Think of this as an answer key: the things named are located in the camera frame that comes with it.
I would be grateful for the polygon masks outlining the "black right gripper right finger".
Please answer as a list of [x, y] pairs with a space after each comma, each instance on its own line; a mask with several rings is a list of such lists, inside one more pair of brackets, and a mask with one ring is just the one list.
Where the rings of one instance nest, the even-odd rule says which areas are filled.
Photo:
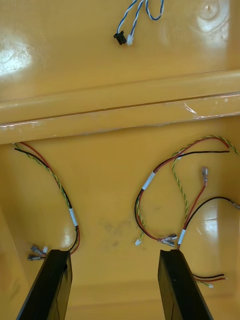
[[212, 320], [184, 255], [176, 249], [161, 250], [158, 284], [166, 320]]

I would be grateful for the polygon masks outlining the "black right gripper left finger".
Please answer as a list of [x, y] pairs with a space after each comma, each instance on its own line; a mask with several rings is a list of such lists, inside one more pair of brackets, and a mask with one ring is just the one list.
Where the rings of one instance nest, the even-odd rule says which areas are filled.
[[18, 320], [64, 320], [73, 280], [69, 250], [51, 250], [19, 311]]

